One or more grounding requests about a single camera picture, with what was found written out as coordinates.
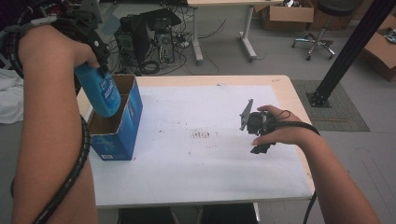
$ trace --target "blue spray bottle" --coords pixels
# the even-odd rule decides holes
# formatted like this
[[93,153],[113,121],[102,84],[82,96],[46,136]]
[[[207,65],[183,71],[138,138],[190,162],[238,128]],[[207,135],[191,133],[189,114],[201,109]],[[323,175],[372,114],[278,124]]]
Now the blue spray bottle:
[[120,93],[111,75],[102,76],[98,68],[86,64],[76,67],[75,74],[94,111],[101,117],[113,116],[120,107]]

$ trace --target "hand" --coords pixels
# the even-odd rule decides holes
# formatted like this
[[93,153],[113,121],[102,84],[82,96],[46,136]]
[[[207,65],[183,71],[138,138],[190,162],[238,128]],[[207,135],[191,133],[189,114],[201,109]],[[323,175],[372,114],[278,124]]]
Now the hand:
[[[264,105],[257,108],[259,111],[268,111],[278,121],[301,121],[293,113],[281,110],[273,105]],[[300,145],[304,140],[309,139],[310,136],[316,135],[310,130],[300,127],[281,127],[275,129],[273,132],[262,135],[252,142],[251,145],[257,146],[270,143],[284,143]]]
[[50,25],[29,30],[20,41],[18,54],[22,64],[44,60],[51,63],[62,58],[73,67],[85,62],[91,67],[99,67],[90,46],[70,39]]

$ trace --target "cardboard box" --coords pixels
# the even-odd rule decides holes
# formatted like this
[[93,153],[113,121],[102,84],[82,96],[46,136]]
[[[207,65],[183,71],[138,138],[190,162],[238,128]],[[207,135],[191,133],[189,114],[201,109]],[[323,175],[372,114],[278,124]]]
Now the cardboard box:
[[388,28],[396,29],[396,17],[389,15],[362,51],[360,58],[366,61],[388,81],[396,81],[396,44],[390,43],[383,34]]
[[262,28],[270,31],[303,31],[314,19],[314,8],[309,0],[300,1],[303,7],[278,7],[271,5],[261,9]]
[[[329,24],[328,30],[330,31],[336,31],[336,30],[344,30],[345,28],[348,27],[349,23],[352,21],[352,19],[355,17],[355,14],[360,8],[361,2],[363,0],[355,0],[357,7],[355,10],[350,14],[349,16],[346,17],[332,17],[332,21]],[[319,31],[324,24],[326,24],[326,21],[329,19],[329,15],[326,13],[321,12],[318,9],[318,0],[311,0],[312,5],[314,6],[314,20],[312,23],[308,24],[306,26],[306,29],[309,31]]]
[[92,112],[88,121],[91,145],[103,161],[130,161],[134,153],[143,104],[135,76],[116,75],[121,103],[111,118]]

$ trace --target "gray carpet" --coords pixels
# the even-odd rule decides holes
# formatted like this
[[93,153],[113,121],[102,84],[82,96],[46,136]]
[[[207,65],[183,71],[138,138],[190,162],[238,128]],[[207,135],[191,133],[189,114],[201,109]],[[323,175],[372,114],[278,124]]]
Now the gray carpet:
[[329,98],[331,107],[312,107],[306,93],[314,92],[320,80],[292,80],[291,82],[308,117],[319,131],[370,132],[341,84],[337,85]]

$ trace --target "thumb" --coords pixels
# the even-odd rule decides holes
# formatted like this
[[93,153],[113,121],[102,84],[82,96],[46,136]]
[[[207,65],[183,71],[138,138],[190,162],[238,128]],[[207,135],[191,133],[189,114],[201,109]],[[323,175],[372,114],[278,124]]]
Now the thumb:
[[257,146],[257,145],[263,145],[263,144],[271,144],[271,143],[276,143],[278,141],[278,134],[277,131],[262,135],[260,137],[257,137],[253,140],[251,145]]

